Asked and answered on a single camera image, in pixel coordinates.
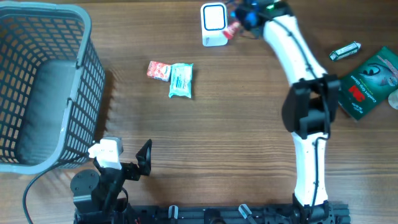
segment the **wooden tabletop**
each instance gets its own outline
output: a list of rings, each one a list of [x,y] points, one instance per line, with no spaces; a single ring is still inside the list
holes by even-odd
[[[123,162],[149,138],[152,173],[126,182],[133,205],[289,203],[296,183],[295,148],[281,119],[289,90],[263,40],[238,37],[224,47],[201,43],[204,1],[87,3],[91,38],[106,69],[97,138],[123,138]],[[398,1],[289,1],[310,48],[339,77],[382,46],[398,53]],[[352,41],[362,51],[331,62]],[[193,63],[193,98],[170,99],[169,83],[146,77],[151,60]],[[347,203],[353,223],[397,223],[398,111],[382,102],[355,123],[339,108],[326,155],[326,189]],[[70,180],[55,170],[29,191],[34,223],[71,223]],[[0,174],[0,223],[26,223],[22,193],[33,176]]]

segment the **plastic basket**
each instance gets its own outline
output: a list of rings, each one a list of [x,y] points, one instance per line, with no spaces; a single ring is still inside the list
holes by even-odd
[[[36,174],[92,145],[105,74],[90,33],[78,6],[0,2],[0,172]]]

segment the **small pink packet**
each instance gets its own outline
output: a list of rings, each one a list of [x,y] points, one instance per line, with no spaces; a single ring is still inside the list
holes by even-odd
[[[149,78],[155,78],[158,80],[163,80],[168,82],[170,79],[171,65],[165,63],[150,61],[147,71],[147,76]]]

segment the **gray bin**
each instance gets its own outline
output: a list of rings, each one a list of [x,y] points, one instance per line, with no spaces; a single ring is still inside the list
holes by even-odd
[[[36,174],[92,145],[105,74],[90,33],[78,6],[0,2],[0,172]]]

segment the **light blue packet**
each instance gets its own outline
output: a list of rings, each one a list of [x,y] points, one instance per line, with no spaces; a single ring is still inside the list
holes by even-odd
[[[174,95],[191,98],[193,64],[176,63],[172,65],[172,78],[169,97]]]

